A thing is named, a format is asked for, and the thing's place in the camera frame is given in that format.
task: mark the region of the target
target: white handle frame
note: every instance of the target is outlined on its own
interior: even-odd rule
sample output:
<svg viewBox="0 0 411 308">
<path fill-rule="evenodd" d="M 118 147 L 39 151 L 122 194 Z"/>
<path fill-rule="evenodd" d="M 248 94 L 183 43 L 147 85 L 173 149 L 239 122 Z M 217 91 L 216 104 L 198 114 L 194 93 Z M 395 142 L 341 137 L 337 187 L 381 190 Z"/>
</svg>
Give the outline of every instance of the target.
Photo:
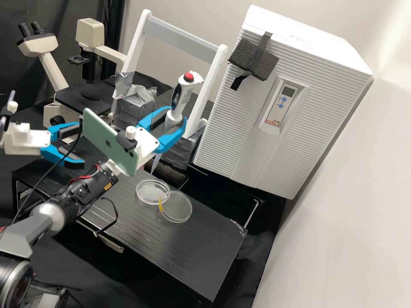
<svg viewBox="0 0 411 308">
<path fill-rule="evenodd" d="M 201 128 L 200 117 L 210 96 L 214 80 L 227 55 L 228 47 L 224 44 L 216 46 L 207 42 L 202 38 L 154 17 L 150 10 L 145 9 L 141 13 L 140 20 L 137 24 L 136 32 L 134 33 L 121 71 L 122 74 L 135 71 L 147 34 L 211 64 L 194 108 L 187 121 L 183 137 L 188 138 Z"/>
</svg>

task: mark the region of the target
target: red button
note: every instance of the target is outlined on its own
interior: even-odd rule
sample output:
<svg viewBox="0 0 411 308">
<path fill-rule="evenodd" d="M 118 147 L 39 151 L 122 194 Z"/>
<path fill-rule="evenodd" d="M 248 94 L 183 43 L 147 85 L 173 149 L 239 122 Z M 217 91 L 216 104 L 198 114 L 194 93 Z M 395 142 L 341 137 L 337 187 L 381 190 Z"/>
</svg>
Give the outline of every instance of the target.
<svg viewBox="0 0 411 308">
<path fill-rule="evenodd" d="M 191 73 L 185 73 L 184 74 L 184 80 L 187 82 L 193 82 L 194 81 L 194 76 Z"/>
</svg>

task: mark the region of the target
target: digital display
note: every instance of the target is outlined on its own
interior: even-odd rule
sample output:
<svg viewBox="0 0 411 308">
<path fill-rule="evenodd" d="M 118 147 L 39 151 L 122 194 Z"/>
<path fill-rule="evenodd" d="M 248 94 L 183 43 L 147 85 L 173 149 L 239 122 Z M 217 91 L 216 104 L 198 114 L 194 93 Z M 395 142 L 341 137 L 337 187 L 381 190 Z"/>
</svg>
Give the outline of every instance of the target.
<svg viewBox="0 0 411 308">
<path fill-rule="evenodd" d="M 292 97 L 294 95 L 295 90 L 291 88 L 284 87 L 283 91 L 281 92 L 282 95 L 286 95 Z"/>
</svg>

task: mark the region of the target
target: petri dish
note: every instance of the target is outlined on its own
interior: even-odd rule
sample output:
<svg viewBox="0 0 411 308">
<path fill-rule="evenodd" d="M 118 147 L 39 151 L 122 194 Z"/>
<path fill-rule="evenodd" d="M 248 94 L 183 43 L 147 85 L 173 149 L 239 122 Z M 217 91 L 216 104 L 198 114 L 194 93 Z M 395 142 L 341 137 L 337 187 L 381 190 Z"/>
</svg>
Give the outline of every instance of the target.
<svg viewBox="0 0 411 308">
<path fill-rule="evenodd" d="M 162 180 L 148 178 L 136 186 L 137 197 L 145 204 L 158 205 L 161 199 L 165 203 L 170 197 L 170 187 Z"/>
<path fill-rule="evenodd" d="M 167 203 L 163 203 L 162 199 L 161 204 L 158 204 L 158 209 L 167 220 L 175 223 L 187 221 L 193 212 L 190 199 L 177 190 L 170 192 Z"/>
</svg>

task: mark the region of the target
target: black table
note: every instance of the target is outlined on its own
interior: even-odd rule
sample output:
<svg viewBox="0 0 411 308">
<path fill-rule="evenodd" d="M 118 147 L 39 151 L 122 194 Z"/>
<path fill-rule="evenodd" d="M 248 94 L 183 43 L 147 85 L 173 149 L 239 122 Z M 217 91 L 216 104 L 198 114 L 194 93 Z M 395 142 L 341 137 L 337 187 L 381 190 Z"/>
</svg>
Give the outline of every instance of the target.
<svg viewBox="0 0 411 308">
<path fill-rule="evenodd" d="M 86 168 L 105 160 L 84 137 L 75 152 L 85 159 Z M 33 187 L 50 166 L 48 161 L 39 159 L 13 171 L 13 187 L 16 181 Z M 83 170 L 59 166 L 40 183 L 38 192 L 49 197 L 82 173 Z M 119 212 L 119 220 L 107 230 L 105 242 L 117 251 L 125 246 L 137 252 L 213 302 L 247 231 L 192 198 L 193 214 L 188 221 L 173 224 L 164 220 L 157 207 L 140 204 L 135 194 L 137 183 L 147 177 L 152 176 L 143 170 L 138 170 L 135 177 L 119 176 L 120 181 L 105 194 L 114 201 Z M 79 222 L 98 230 L 113 217 L 112 205 L 98 201 Z"/>
</svg>

